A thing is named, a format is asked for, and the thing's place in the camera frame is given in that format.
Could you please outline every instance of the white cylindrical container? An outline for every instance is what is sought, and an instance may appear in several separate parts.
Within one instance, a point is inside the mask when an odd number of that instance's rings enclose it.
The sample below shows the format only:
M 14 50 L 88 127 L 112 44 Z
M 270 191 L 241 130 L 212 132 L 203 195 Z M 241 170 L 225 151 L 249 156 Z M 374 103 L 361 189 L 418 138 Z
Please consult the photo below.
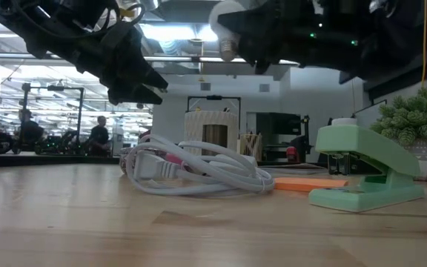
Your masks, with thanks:
M 203 141 L 206 125 L 224 125 L 227 128 L 227 148 L 236 151 L 238 140 L 238 116 L 223 111 L 191 111 L 185 114 L 184 140 Z M 185 148 L 194 155 L 202 155 L 199 148 Z
M 357 125 L 357 119 L 341 118 L 332 120 L 332 125 Z

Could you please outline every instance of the green stapler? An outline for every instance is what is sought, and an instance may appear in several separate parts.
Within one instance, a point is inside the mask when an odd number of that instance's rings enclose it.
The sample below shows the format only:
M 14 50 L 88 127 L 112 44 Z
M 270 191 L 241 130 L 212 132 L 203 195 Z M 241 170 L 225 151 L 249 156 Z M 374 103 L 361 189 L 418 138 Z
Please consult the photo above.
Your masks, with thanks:
M 358 185 L 313 190 L 309 194 L 312 205 L 361 212 L 424 197 L 423 187 L 413 182 L 420 175 L 417 158 L 369 129 L 357 125 L 320 128 L 316 150 L 336 160 L 337 172 L 361 179 Z M 351 162 L 365 163 L 368 168 Z

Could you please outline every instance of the person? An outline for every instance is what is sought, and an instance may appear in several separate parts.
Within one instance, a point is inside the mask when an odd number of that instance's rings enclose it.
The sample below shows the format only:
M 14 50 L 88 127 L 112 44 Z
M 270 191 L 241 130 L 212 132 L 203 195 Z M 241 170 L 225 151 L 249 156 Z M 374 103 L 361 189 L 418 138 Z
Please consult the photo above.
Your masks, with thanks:
M 107 156 L 108 130 L 105 128 L 107 118 L 99 116 L 96 121 L 98 125 L 92 128 L 89 137 L 90 154 L 92 156 Z
M 25 143 L 34 143 L 39 141 L 44 134 L 44 128 L 39 127 L 37 122 L 30 120 L 32 118 L 32 112 L 29 110 L 20 110 L 19 119 L 21 120 L 22 126 L 22 142 Z

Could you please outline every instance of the sticky note pad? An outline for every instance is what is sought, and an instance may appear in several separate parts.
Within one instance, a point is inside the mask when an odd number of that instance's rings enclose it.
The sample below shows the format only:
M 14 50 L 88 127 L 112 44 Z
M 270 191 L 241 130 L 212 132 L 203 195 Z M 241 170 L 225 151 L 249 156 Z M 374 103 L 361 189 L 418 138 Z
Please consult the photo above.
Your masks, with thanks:
M 347 180 L 335 180 L 335 179 L 280 177 L 280 178 L 275 178 L 274 180 L 276 182 L 274 189 L 303 191 L 303 192 L 310 192 L 318 188 L 343 187 L 348 184 Z

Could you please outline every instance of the table surface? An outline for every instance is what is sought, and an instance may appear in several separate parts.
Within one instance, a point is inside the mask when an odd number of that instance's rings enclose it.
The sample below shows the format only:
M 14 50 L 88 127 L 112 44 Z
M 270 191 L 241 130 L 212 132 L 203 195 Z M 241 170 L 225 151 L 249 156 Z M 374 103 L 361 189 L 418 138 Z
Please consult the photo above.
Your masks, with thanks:
M 115 165 L 0 168 L 0 266 L 427 266 L 426 198 L 362 214 L 275 191 L 133 189 Z

